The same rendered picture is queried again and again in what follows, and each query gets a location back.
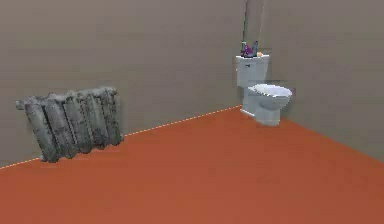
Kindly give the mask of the white toilet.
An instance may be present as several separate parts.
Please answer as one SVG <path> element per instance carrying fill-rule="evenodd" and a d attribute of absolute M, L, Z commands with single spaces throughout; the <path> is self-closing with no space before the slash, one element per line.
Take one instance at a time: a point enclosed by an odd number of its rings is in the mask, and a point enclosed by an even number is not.
<path fill-rule="evenodd" d="M 236 57 L 237 86 L 243 90 L 241 112 L 266 126 L 278 126 L 281 111 L 289 104 L 292 91 L 267 83 L 270 55 Z"/>

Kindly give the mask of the purple spray bottle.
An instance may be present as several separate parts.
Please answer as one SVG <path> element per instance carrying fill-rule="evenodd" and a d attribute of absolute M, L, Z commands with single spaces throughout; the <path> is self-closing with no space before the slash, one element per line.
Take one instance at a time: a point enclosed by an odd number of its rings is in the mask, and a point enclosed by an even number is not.
<path fill-rule="evenodd" d="M 253 57 L 252 49 L 249 47 L 246 41 L 242 41 L 242 49 L 240 51 L 240 55 L 244 58 Z"/>

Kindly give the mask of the grey ribbed radiator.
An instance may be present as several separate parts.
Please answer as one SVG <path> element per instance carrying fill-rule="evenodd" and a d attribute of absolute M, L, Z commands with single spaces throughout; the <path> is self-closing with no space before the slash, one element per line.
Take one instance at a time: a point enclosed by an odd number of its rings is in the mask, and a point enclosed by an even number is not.
<path fill-rule="evenodd" d="M 30 96 L 16 102 L 40 147 L 40 160 L 55 163 L 93 149 L 117 146 L 124 138 L 120 96 L 114 87 Z"/>

